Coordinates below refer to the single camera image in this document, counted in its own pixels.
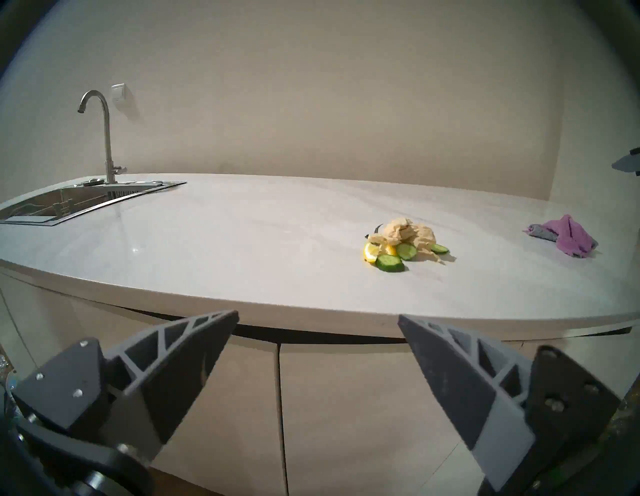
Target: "cucumber slice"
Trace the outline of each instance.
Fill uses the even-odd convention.
[[[402,272],[404,270],[404,264],[400,257],[393,255],[379,255],[376,260],[376,267],[384,272]]]
[[[437,253],[439,255],[444,255],[445,253],[449,253],[449,249],[446,246],[442,246],[441,244],[430,244],[429,248],[433,253]]]
[[[415,249],[415,246],[409,243],[400,243],[396,246],[396,252],[398,257],[403,260],[411,260],[414,258],[418,250]]]

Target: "cleaning rag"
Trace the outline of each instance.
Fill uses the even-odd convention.
[[[558,250],[573,257],[586,257],[598,246],[593,239],[569,214],[560,220],[550,220],[544,224],[531,224],[527,234],[555,242]]]

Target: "countertop edge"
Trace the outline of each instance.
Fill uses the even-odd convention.
[[[403,337],[396,314],[372,314],[289,307],[245,301],[217,300],[123,287],[20,266],[0,259],[0,273],[27,284],[81,300],[174,316],[216,310],[237,310],[240,323],[261,327],[376,337]],[[640,312],[571,319],[451,319],[430,316],[443,324],[483,332],[499,340],[538,340],[577,337],[640,324]]]

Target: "wall light switch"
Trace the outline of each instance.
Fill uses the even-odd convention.
[[[121,102],[127,98],[127,87],[124,83],[114,84],[111,87],[111,99],[114,102]]]

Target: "gray plastic part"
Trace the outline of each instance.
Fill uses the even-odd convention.
[[[398,325],[434,396],[499,491],[535,441],[523,408],[531,361],[474,331],[402,315]]]
[[[237,312],[167,322],[105,352],[113,404],[103,442],[134,446],[152,461],[204,388],[237,322]]]

